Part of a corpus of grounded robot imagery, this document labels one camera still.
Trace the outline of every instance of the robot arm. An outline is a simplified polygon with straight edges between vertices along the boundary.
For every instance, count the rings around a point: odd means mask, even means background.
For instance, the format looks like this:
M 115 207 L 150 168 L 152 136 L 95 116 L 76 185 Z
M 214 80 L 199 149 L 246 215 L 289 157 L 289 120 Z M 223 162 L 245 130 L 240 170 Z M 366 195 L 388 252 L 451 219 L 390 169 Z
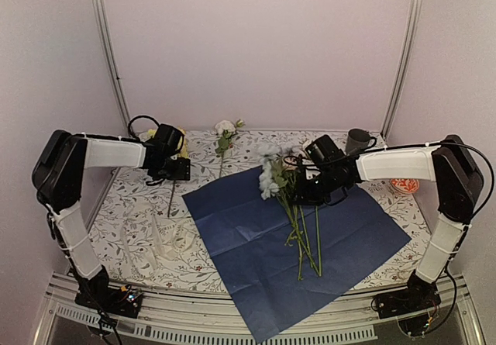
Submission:
M 306 175 L 299 178 L 295 196 L 299 203 L 330 202 L 326 197 L 331 191 L 362 181 L 416 178 L 436 183 L 438 222 L 422 260 L 408 280 L 408 288 L 399 291 L 398 297 L 379 295 L 376 301 L 381 318 L 440 303 L 436 280 L 458 251 L 484 185 L 482 173 L 463 141 L 458 136 L 448 136 L 432 147 L 378 149 L 347 157 L 329 136 L 322 136 L 305 150 L 321 174 L 311 180 Z
M 183 140 L 181 131 L 164 124 L 146 142 L 113 136 L 71 135 L 62 130 L 51 136 L 32 179 L 38 201 L 49 212 L 52 236 L 71 262 L 80 285 L 78 304 L 133 317 L 140 309 L 137 297 L 109 288 L 107 271 L 93 251 L 79 202 L 84 169 L 143 168 L 148 170 L 152 184 L 164 179 L 189 180 L 189 159 L 171 158 L 181 149 Z M 124 300 L 123 296 L 132 299 Z

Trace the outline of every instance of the floral pattern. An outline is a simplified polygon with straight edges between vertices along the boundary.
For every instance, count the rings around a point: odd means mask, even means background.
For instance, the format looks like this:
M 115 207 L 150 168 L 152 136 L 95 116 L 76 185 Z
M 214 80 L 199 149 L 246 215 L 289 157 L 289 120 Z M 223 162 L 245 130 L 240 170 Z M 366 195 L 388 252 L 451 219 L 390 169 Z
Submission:
M 222 176 L 258 166 L 260 158 L 257 155 L 257 146 L 262 143 L 299 147 L 306 140 L 313 140 L 322 134 L 329 134 L 339 147 L 344 148 L 345 133 L 241 130 L 233 139 L 233 148 L 226 151 Z M 167 217 L 167 209 L 173 183 L 166 181 L 160 186 L 150 187 L 145 184 L 145 171 L 122 168 L 90 230 L 91 241 L 99 260 L 107 267 L 112 279 L 150 287 L 227 294 L 181 197 L 218 178 L 220 157 L 215 154 L 218 137 L 214 131 L 191 131 L 187 132 L 186 137 L 191 158 L 191 180 L 176 182 L 170 217 Z M 378 137 L 378 145 L 382 144 L 384 141 Z M 404 283 L 420 261 L 429 242 L 430 234 L 425 220 L 413 196 L 396 191 L 389 181 L 366 182 L 360 187 L 377 200 L 412 240 L 354 289 Z M 158 257 L 157 267 L 145 278 L 133 267 L 129 258 L 133 259 L 136 267 L 150 269 L 146 265 L 146 253 L 153 248 L 151 212 L 157 218 L 164 242 L 171 240 L 177 224 L 181 224 L 196 237 L 191 247 L 173 260 Z M 126 228 L 132 256 L 127 256 L 123 249 L 120 237 L 122 226 Z

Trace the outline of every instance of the blue wrapping paper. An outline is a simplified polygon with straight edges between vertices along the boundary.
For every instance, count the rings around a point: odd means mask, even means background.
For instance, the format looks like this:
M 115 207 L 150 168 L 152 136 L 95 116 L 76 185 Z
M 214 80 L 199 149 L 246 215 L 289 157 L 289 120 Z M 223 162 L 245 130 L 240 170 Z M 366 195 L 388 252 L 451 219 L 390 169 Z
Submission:
M 285 246 L 292 228 L 277 199 L 260 197 L 261 169 L 233 174 L 183 195 L 198 231 L 239 313 L 258 343 L 310 316 L 362 281 L 410 237 L 364 190 L 319 208 L 322 277 L 298 246 Z M 315 207 L 304 208 L 317 262 Z

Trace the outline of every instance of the white wall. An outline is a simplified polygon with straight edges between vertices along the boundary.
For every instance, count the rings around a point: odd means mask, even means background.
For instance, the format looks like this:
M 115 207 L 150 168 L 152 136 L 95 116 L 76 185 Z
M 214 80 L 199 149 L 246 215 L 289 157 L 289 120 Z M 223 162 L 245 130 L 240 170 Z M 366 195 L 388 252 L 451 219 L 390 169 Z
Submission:
M 379 130 L 409 5 L 105 0 L 131 115 L 188 129 L 243 117 L 252 128 Z
M 448 133 L 483 150 L 496 166 L 496 0 L 423 2 L 391 142 L 425 142 Z M 426 185 L 417 199 L 432 215 L 437 198 Z M 495 212 L 493 199 L 454 261 L 463 270 L 487 343 L 496 343 Z
M 26 344 L 63 258 L 31 171 L 55 129 L 121 133 L 91 0 L 0 0 L 0 343 Z M 107 172 L 84 192 L 95 198 Z M 91 208 L 86 203 L 85 211 Z

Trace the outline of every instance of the dark mug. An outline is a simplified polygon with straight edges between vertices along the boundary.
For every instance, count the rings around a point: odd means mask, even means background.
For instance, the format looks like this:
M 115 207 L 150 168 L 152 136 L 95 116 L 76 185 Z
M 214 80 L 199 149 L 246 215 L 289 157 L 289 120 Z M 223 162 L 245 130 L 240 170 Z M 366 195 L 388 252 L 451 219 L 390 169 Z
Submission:
M 357 154 L 370 149 L 377 143 L 377 138 L 372 137 L 366 130 L 353 128 L 348 132 L 346 140 L 346 154 Z

